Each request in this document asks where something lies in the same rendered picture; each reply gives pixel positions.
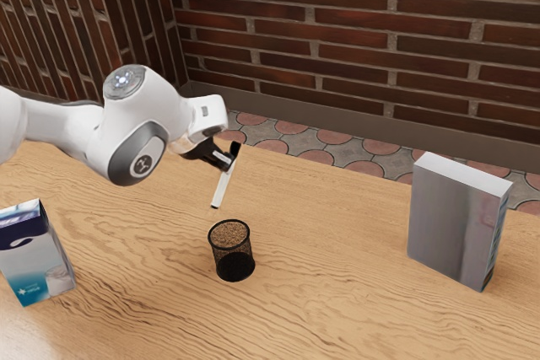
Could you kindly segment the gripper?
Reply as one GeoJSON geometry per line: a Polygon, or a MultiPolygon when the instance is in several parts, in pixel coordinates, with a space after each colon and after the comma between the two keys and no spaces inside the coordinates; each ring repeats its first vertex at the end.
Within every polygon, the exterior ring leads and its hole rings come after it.
{"type": "Polygon", "coordinates": [[[239,151],[240,143],[237,141],[231,142],[228,153],[223,151],[212,137],[209,137],[191,151],[181,153],[180,156],[187,160],[202,160],[221,171],[228,171],[230,169],[230,155],[236,159],[239,151]]]}

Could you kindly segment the white marker pen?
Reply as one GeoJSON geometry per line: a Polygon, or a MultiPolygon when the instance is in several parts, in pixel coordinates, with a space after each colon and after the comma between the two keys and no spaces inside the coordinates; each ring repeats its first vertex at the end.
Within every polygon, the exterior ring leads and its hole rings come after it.
{"type": "Polygon", "coordinates": [[[236,156],[232,156],[232,161],[230,167],[221,174],[217,188],[213,195],[213,200],[211,202],[211,208],[218,209],[220,208],[222,201],[224,199],[224,194],[226,192],[227,186],[230,182],[231,175],[235,168],[235,159],[236,156]]]}

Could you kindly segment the black mesh pen holder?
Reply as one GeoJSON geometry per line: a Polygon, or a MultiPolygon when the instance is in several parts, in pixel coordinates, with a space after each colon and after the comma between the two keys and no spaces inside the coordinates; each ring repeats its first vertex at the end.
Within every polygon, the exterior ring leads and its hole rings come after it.
{"type": "Polygon", "coordinates": [[[217,275],[226,282],[240,282],[255,270],[249,226],[238,219],[225,219],[210,228],[208,242],[217,275]]]}

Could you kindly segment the blue and white carton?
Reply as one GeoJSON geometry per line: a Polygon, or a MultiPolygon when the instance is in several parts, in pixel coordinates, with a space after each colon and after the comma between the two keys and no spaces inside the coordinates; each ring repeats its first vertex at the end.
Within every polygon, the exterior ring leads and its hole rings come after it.
{"type": "Polygon", "coordinates": [[[0,273],[24,307],[76,288],[72,263],[40,199],[0,210],[0,273]]]}

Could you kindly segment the grey cereal box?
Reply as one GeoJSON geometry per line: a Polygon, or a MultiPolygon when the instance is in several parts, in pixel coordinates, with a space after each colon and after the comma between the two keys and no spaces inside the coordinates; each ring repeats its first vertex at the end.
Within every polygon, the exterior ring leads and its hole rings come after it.
{"type": "Polygon", "coordinates": [[[511,187],[424,153],[413,165],[408,257],[481,293],[493,276],[511,187]]]}

